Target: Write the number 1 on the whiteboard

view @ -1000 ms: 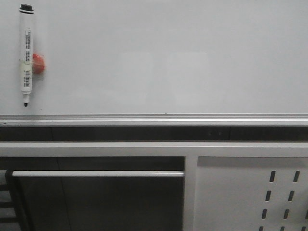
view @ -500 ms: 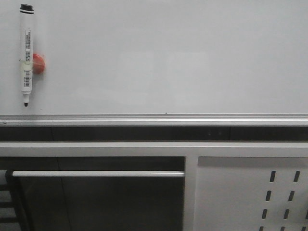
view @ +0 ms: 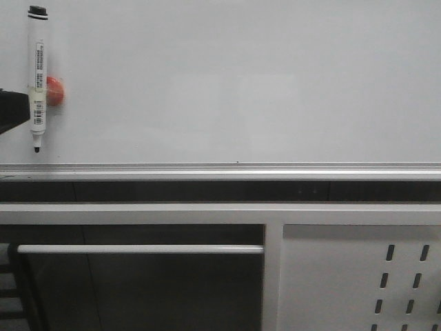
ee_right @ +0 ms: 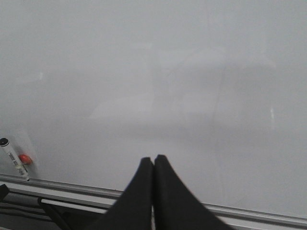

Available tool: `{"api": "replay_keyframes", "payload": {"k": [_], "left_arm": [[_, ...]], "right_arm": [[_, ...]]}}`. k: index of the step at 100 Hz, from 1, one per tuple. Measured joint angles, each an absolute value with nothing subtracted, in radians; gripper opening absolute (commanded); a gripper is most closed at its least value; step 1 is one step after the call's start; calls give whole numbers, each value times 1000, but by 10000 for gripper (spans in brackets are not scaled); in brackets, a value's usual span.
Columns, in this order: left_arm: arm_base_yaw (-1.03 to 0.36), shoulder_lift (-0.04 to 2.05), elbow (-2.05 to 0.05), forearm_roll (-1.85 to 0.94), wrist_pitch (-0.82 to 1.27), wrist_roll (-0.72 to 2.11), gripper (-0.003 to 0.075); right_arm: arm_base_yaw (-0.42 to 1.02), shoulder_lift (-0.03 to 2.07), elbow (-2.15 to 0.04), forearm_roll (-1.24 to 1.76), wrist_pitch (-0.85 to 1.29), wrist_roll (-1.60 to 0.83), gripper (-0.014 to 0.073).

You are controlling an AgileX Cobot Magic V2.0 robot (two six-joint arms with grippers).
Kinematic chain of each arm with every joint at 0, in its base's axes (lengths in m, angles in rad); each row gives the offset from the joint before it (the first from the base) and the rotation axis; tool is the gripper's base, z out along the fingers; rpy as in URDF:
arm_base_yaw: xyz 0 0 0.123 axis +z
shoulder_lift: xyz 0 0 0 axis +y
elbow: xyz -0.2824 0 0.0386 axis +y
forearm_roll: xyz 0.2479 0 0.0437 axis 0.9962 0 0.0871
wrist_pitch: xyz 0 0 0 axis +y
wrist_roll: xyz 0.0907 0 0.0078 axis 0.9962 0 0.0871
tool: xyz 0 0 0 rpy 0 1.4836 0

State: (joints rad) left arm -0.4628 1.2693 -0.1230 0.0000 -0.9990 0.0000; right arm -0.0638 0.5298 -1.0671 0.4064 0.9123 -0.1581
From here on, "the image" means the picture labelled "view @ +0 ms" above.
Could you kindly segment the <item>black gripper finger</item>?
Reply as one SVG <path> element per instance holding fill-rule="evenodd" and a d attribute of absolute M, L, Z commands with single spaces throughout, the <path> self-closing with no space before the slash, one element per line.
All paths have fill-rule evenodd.
<path fill-rule="evenodd" d="M 27 94 L 1 89 L 0 91 L 0 133 L 3 134 L 30 119 L 30 105 Z"/>

